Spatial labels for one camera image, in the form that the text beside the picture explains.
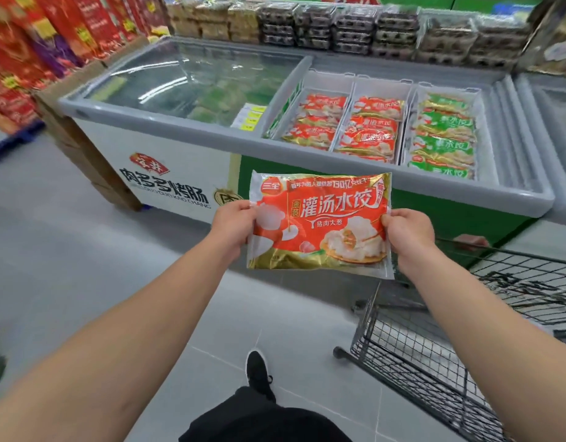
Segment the black shoe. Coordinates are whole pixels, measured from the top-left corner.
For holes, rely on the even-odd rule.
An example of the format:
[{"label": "black shoe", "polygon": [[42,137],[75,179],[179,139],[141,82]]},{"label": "black shoe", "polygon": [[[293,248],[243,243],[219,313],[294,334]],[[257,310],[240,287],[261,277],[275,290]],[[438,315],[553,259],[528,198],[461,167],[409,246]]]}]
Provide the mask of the black shoe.
[{"label": "black shoe", "polygon": [[273,378],[266,371],[265,357],[257,349],[251,350],[246,357],[246,377],[252,389],[263,394],[267,400],[277,403],[275,394],[269,386],[273,383]]}]

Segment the shopping cart basket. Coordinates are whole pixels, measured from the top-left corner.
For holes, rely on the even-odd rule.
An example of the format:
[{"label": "shopping cart basket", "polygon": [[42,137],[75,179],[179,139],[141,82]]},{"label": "shopping cart basket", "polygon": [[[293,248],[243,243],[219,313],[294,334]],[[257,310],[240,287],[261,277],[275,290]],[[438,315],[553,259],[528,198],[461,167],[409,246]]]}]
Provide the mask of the shopping cart basket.
[{"label": "shopping cart basket", "polygon": [[[566,342],[566,262],[437,240],[517,312]],[[510,440],[415,289],[378,287],[345,358],[473,442]]]}]

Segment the shoe sole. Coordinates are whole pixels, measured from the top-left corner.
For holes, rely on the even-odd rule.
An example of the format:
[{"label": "shoe sole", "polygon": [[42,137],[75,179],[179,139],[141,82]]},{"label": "shoe sole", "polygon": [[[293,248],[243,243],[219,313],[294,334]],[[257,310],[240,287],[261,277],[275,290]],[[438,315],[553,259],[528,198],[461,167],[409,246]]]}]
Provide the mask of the shoe sole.
[{"label": "shoe sole", "polygon": [[265,354],[262,353],[260,349],[257,348],[251,349],[246,355],[246,361],[244,362],[244,373],[246,374],[246,366],[248,366],[248,357],[250,357],[250,354],[253,352],[258,352],[258,354],[261,356],[262,360],[265,363],[266,374],[269,375],[269,364],[266,362],[266,356]]}]

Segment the tile floor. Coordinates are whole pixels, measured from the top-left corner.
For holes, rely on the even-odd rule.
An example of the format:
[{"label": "tile floor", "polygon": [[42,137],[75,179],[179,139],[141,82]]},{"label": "tile floor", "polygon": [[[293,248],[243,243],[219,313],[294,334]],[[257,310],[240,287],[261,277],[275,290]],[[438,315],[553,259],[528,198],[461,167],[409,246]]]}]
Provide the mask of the tile floor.
[{"label": "tile floor", "polygon": [[[107,203],[43,135],[0,165],[0,352],[14,379],[90,319],[127,298],[204,237],[207,225]],[[191,341],[128,437],[176,441],[189,423],[245,383],[259,347],[278,401],[331,418],[354,442],[462,439],[347,362],[348,310],[377,282],[343,273],[224,276]]]}]

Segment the person's right arm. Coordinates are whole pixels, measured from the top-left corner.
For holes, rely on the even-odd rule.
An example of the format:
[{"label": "person's right arm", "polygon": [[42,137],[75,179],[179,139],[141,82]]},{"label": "person's right arm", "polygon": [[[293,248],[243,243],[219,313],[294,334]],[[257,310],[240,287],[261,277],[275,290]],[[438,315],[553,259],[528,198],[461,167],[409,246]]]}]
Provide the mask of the person's right arm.
[{"label": "person's right arm", "polygon": [[382,219],[416,286],[504,427],[518,442],[566,442],[566,344],[508,307],[434,244],[428,217]]}]

